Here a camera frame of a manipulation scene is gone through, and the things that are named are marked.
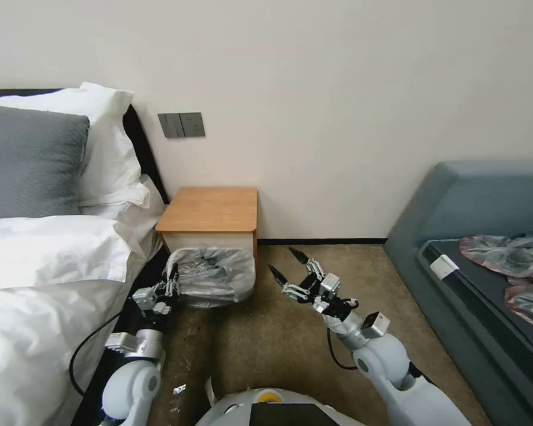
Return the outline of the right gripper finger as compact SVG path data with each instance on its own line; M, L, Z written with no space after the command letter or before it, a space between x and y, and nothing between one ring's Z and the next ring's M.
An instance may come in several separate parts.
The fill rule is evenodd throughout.
M301 285L319 285L325 278L325 273L320 263L309 258L305 253L296 248L290 247L291 254L306 268L307 276L300 283Z
M298 303L312 303L314 301L314 294L311 288L316 283L316 275L309 274L299 285L290 283L286 277L273 265L269 265L274 280L281 287L281 292L287 297L297 301Z

